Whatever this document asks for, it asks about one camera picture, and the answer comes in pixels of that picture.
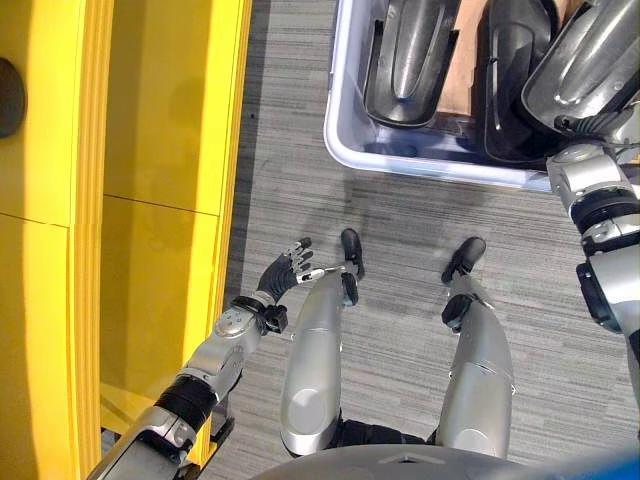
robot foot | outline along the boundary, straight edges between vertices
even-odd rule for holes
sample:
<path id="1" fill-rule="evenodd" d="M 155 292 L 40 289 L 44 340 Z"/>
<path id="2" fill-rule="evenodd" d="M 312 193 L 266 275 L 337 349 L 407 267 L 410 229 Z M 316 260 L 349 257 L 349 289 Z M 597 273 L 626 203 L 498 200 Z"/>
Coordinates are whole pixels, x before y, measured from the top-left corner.
<path id="1" fill-rule="evenodd" d="M 364 263 L 362 261 L 362 245 L 356 231 L 345 228 L 340 234 L 340 241 L 344 249 L 344 259 L 351 260 L 358 266 L 358 280 L 364 277 Z"/>
<path id="2" fill-rule="evenodd" d="M 451 257 L 451 261 L 449 261 L 444 272 L 442 272 L 442 283 L 445 285 L 451 284 L 454 272 L 458 272 L 460 275 L 471 273 L 473 266 L 480 260 L 486 248 L 487 244 L 482 238 L 467 238 L 462 245 L 460 245 L 460 248 L 455 251 Z"/>

white storage bin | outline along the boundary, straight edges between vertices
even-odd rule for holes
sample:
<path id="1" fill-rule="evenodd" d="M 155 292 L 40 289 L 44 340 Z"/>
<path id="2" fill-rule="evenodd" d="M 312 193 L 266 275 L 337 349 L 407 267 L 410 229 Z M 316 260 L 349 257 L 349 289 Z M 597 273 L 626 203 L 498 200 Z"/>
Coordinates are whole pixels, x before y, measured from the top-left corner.
<path id="1" fill-rule="evenodd" d="M 546 173 L 474 164 L 483 159 L 463 137 L 428 128 L 389 128 L 369 118 L 363 95 L 373 25 L 385 18 L 387 4 L 339 0 L 324 121 L 329 153 L 357 169 L 549 191 Z"/>

gray carpet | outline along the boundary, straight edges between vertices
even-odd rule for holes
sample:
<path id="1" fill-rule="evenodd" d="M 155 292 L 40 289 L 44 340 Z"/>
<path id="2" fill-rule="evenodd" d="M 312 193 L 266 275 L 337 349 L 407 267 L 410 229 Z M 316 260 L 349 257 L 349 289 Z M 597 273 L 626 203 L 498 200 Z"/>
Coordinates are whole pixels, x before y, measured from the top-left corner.
<path id="1" fill-rule="evenodd" d="M 466 237 L 487 240 L 476 275 L 509 339 L 518 393 L 509 458 L 526 464 L 634 442 L 638 412 L 621 337 L 595 325 L 574 270 L 578 235 L 551 195 L 349 170 L 326 152 L 333 0 L 254 0 L 227 277 L 250 293 L 283 246 L 314 240 L 339 259 L 346 226 L 362 238 L 367 276 L 343 315 L 346 418 L 428 436 L 437 425 L 457 337 L 440 322 L 440 271 Z M 203 479 L 249 478 L 290 459 L 279 396 L 295 318 L 263 339 L 231 395 L 236 428 Z"/>

yellow cabinet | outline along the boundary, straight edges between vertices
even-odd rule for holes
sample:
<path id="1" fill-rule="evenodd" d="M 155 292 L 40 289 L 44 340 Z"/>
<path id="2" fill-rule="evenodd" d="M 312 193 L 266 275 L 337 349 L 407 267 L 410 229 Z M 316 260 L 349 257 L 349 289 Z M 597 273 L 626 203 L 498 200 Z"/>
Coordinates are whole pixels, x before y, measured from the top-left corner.
<path id="1" fill-rule="evenodd" d="M 211 331 L 250 4 L 0 1 L 27 93 L 0 139 L 7 478 L 84 478 L 101 423 L 125 429 Z M 191 458 L 215 448 L 207 426 Z"/>
<path id="2" fill-rule="evenodd" d="M 0 465 L 81 478 L 100 458 L 99 266 L 109 0 L 0 2 L 27 93 L 0 139 Z"/>

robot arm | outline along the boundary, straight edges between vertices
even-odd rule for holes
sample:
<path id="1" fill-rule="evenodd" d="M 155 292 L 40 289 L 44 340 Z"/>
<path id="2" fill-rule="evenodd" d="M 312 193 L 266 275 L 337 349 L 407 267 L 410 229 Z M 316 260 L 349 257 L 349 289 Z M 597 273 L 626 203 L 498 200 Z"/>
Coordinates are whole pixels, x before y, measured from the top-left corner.
<path id="1" fill-rule="evenodd" d="M 633 185 L 600 144 L 576 144 L 547 161 L 553 191 L 582 235 L 586 261 L 576 272 L 589 312 L 622 333 L 640 406 L 640 213 Z"/>
<path id="2" fill-rule="evenodd" d="M 276 305 L 302 283 L 313 255 L 304 238 L 280 255 L 250 297 L 236 297 L 155 404 L 147 408 L 89 475 L 89 480 L 173 479 L 213 408 L 226 401 L 246 358 L 269 332 L 287 326 Z"/>

